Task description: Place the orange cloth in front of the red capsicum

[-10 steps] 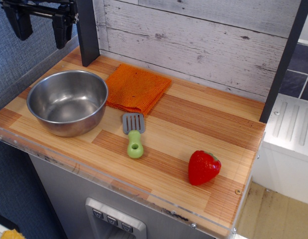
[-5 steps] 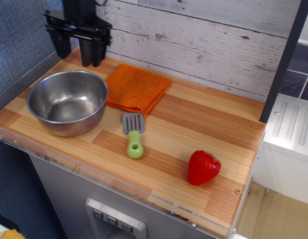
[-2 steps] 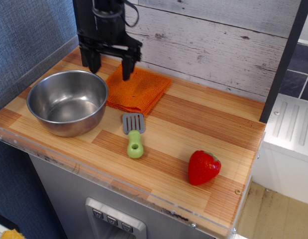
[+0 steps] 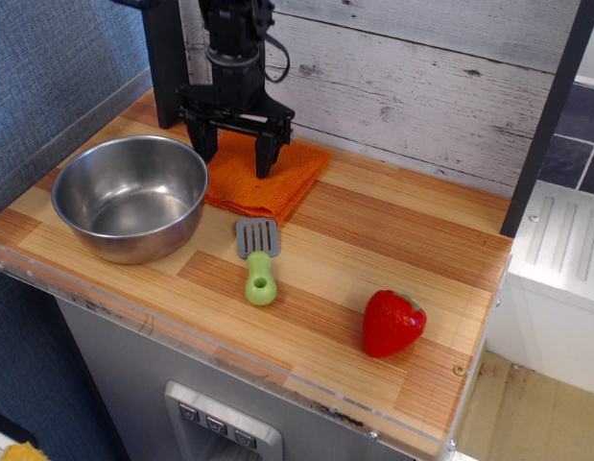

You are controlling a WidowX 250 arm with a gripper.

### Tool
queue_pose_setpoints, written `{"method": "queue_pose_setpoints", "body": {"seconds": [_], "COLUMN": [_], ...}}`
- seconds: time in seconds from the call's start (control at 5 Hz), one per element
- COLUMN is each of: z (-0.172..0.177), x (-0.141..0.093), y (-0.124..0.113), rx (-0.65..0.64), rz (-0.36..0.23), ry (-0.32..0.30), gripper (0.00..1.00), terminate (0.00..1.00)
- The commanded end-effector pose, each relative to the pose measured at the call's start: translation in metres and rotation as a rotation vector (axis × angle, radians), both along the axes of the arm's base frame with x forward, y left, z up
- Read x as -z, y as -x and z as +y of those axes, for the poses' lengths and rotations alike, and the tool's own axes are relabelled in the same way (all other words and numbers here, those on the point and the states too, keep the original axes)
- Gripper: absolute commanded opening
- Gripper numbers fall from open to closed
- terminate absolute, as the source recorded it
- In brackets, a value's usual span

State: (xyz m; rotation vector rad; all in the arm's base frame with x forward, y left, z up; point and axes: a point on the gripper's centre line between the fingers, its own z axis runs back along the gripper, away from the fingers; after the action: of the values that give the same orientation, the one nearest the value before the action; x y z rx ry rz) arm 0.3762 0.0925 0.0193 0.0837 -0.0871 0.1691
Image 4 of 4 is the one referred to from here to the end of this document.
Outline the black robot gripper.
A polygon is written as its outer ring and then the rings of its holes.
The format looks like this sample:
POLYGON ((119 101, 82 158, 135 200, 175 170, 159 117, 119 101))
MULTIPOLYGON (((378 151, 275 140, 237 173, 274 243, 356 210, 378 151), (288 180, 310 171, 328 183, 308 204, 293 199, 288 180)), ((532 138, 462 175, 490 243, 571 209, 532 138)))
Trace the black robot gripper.
POLYGON ((256 136, 256 176, 267 178, 283 144, 293 140, 295 113, 265 89, 264 62, 212 65, 208 85, 178 88, 181 113, 193 149, 209 163, 218 152, 218 129, 256 136))

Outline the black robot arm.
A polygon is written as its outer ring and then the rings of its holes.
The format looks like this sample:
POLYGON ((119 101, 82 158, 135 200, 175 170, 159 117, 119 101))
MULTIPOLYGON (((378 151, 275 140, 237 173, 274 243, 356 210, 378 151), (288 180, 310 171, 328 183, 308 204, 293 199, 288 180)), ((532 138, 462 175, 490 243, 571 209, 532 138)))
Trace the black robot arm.
POLYGON ((292 141, 295 112, 274 100, 265 84, 265 45, 283 54, 286 48, 269 29, 274 24, 270 1, 201 1, 209 35, 205 55, 211 64, 209 85, 181 85, 181 116, 194 150, 205 162, 218 151, 218 130, 255 138, 256 176, 266 178, 280 149, 292 141))

